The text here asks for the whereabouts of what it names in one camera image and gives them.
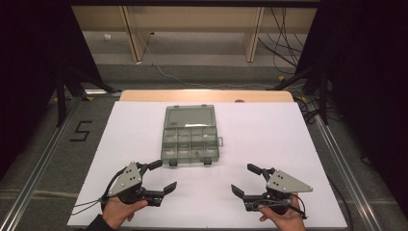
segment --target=white paper sheet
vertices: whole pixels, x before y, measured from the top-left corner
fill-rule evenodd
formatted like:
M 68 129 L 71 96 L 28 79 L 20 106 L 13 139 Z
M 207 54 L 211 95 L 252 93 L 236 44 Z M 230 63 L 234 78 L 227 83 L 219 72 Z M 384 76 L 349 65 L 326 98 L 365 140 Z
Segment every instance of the white paper sheet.
M 163 166 L 147 171 L 143 186 L 161 191 L 177 181 L 161 207 L 147 207 L 122 227 L 151 229 L 263 229 L 259 212 L 247 212 L 231 184 L 245 194 L 266 191 L 266 181 L 246 169 L 251 163 L 277 168 L 313 186 L 299 196 L 306 205 L 308 228 L 346 227 L 318 154 L 295 103 L 211 103 L 215 106 L 220 157 L 211 166 Z M 112 177 L 130 162 L 159 160 L 166 106 L 200 105 L 180 102 L 116 102 L 77 204 L 92 201 L 105 191 Z M 71 216 L 69 226 L 87 226 L 100 206 Z

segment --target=gray plastic case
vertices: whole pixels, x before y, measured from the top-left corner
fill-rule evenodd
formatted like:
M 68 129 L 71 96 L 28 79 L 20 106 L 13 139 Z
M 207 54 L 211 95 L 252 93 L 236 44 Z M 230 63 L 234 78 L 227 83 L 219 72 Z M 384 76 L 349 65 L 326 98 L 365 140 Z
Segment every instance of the gray plastic case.
M 162 144 L 164 164 L 210 165 L 218 159 L 214 105 L 167 107 Z

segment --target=floor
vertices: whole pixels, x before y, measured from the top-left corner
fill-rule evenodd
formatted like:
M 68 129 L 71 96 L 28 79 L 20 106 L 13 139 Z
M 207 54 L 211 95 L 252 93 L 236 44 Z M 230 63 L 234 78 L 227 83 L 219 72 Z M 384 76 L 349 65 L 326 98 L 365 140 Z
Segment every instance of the floor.
M 244 82 L 242 80 L 238 83 L 231 80 L 228 83 L 230 86 L 223 86 L 222 89 L 264 90 L 265 87 L 279 84 L 280 78 L 290 78 L 292 76 L 290 73 L 294 71 L 292 65 L 271 55 L 271 52 L 260 42 L 257 46 L 254 62 L 248 63 L 245 60 L 242 38 L 239 34 L 155 33 L 147 44 L 148 50 L 145 52 L 142 62 L 137 64 L 132 59 L 129 43 L 124 33 L 84 32 L 84 35 L 89 43 L 92 56 L 103 73 L 104 81 L 125 86 L 124 88 L 133 86 L 131 74 L 134 74 L 132 72 L 134 66 L 155 67 L 163 78 L 169 82 L 177 83 L 176 85 L 166 85 L 165 81 L 161 85 L 162 88 L 170 89 L 208 87 L 205 85 L 206 82 L 199 82 L 201 83 L 200 86 L 191 85 L 198 80 L 194 79 L 194 76 L 183 76 L 184 72 L 175 66 L 183 66 L 187 70 L 195 69 L 196 72 L 209 71 L 206 72 L 207 77 L 214 79 L 222 77 L 217 75 L 217 71 L 222 68 L 238 70 L 245 79 L 249 78 L 249 81 Z M 291 48 L 301 50 L 301 43 L 304 43 L 306 37 L 306 35 L 297 35 L 296 38 L 294 35 L 288 35 Z M 261 41 L 272 47 L 272 50 L 274 49 L 272 40 L 277 40 L 277 38 L 278 35 L 260 36 Z M 301 54 L 293 51 L 297 57 L 292 57 L 288 49 L 284 47 L 277 47 L 275 51 L 293 63 Z M 129 73 L 129 76 L 124 74 L 116 76 L 117 72 L 110 72 L 113 66 L 120 69 L 120 73 Z M 257 71 L 260 71 L 262 68 L 271 66 L 276 70 L 265 73 L 269 78 L 266 82 L 257 79 L 257 76 L 251 76 L 251 72 L 243 72 L 249 68 L 256 68 Z M 135 87 L 135 89 L 156 88 L 151 87 L 149 81 L 152 80 L 147 77 L 142 79 L 142 85 Z M 301 85 L 302 82 L 299 81 L 289 88 L 289 91 L 293 93 L 293 96 L 305 99 L 304 95 L 301 94 Z M 85 89 L 97 88 L 85 85 Z M 74 110 L 70 114 L 71 122 L 66 124 L 65 131 L 62 131 L 61 136 L 69 137 L 69 139 L 59 140 L 56 138 L 59 131 L 55 128 L 57 106 L 55 97 L 53 97 L 50 99 L 49 110 L 44 115 L 43 121 L 38 124 L 38 131 L 0 182 L 0 218 L 3 219 L 7 217 L 8 211 L 11 210 L 20 192 L 30 181 L 30 176 L 36 169 L 36 163 L 47 151 L 52 153 L 50 160 L 47 160 L 47 164 L 43 167 L 44 171 L 38 175 L 40 180 L 34 186 L 29 203 L 21 208 L 22 217 L 18 218 L 19 223 L 15 230 L 72 230 L 72 228 L 66 227 L 67 218 L 69 218 L 82 182 L 88 172 L 92 155 L 103 134 L 109 118 L 109 111 L 118 99 L 118 95 L 95 94 L 78 101 L 75 98 L 71 99 L 69 92 L 67 92 L 66 98 L 68 109 Z M 309 100 L 306 102 L 310 102 L 308 107 L 317 106 L 311 102 L 314 100 L 313 97 L 306 100 Z M 348 129 L 346 122 L 342 121 L 341 115 L 336 111 L 335 103 L 329 100 L 328 106 L 330 116 L 328 127 L 320 126 L 319 118 L 313 116 L 311 116 L 311 120 L 306 122 L 323 167 L 334 183 L 332 185 L 333 191 L 349 225 L 346 230 L 408 230 L 407 218 L 401 213 L 378 172 L 370 166 L 370 163 L 364 162 L 364 159 L 360 160 L 361 157 L 364 157 L 364 151 L 360 148 L 352 131 Z M 302 103 L 299 103 L 299 107 L 304 110 Z M 70 141 L 75 139 L 78 134 L 67 131 L 75 130 L 77 121 L 84 121 L 89 117 L 92 117 L 92 123 L 86 124 L 86 126 L 92 133 L 89 135 L 87 145 Z M 57 145 L 50 147 L 48 145 L 50 141 L 56 141 Z M 349 174 L 343 173 L 342 167 L 347 167 L 346 172 Z M 367 209 L 361 208 L 365 202 L 368 203 L 372 215 L 362 214 Z

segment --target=gray carpet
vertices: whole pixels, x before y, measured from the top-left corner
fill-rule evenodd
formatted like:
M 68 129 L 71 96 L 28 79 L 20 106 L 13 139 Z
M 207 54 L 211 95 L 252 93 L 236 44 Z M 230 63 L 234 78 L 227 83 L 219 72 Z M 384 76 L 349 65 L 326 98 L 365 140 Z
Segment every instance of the gray carpet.
M 125 90 L 206 89 L 216 85 L 223 85 L 217 89 L 264 90 L 265 86 L 263 85 L 276 86 L 279 83 L 278 76 L 281 75 L 273 67 L 162 66 L 162 72 L 167 75 L 177 77 L 182 82 L 199 84 L 200 86 L 198 86 L 187 85 L 166 77 L 154 65 L 100 65 L 98 68 L 106 84 Z M 84 87 L 85 89 L 97 89 L 87 83 L 84 83 Z M 99 96 L 79 103 L 16 230 L 72 230 L 66 226 L 69 214 L 87 176 L 92 158 L 116 100 L 118 97 Z M 380 223 L 385 230 L 407 230 L 408 221 L 401 213 L 379 174 L 375 169 L 360 161 L 360 157 L 364 153 L 352 131 L 348 129 L 346 121 L 337 121 L 340 115 L 336 112 L 335 105 L 330 103 L 329 106 L 334 107 L 334 109 L 329 109 L 329 115 L 335 118 L 329 118 L 329 127 L 355 177 L 363 186 L 364 193 Z M 80 121 L 91 121 L 81 125 L 82 129 L 89 131 L 89 135 L 85 141 L 72 141 L 84 136 L 84 134 L 75 133 Z M 0 182 L 1 218 L 8 212 L 18 191 L 22 189 L 30 176 L 39 156 L 55 131 L 56 124 L 57 104 L 51 99 L 48 111 L 39 123 L 37 132 Z M 315 123 L 307 126 L 327 175 L 340 189 L 345 203 L 351 210 L 354 230 L 366 230 L 318 126 Z M 335 195 L 344 216 L 347 217 L 344 202 L 337 192 Z

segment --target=aluminum rail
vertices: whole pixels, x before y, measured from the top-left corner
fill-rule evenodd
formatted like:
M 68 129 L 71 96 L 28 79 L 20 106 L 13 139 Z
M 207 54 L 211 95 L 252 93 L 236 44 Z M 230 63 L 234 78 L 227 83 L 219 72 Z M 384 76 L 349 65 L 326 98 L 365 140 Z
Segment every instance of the aluminum rail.
M 345 160 L 342 150 L 337 145 L 329 126 L 323 123 L 323 120 L 319 115 L 315 115 L 315 118 L 320 132 L 330 150 L 330 154 L 339 168 L 339 172 L 348 188 L 348 191 L 351 194 L 354 204 L 356 205 L 364 224 L 366 225 L 367 230 L 383 230 L 379 220 L 376 218 L 375 213 L 370 206 L 369 201 L 366 198 L 366 195 L 364 194 L 360 184 L 354 177 L 350 166 Z

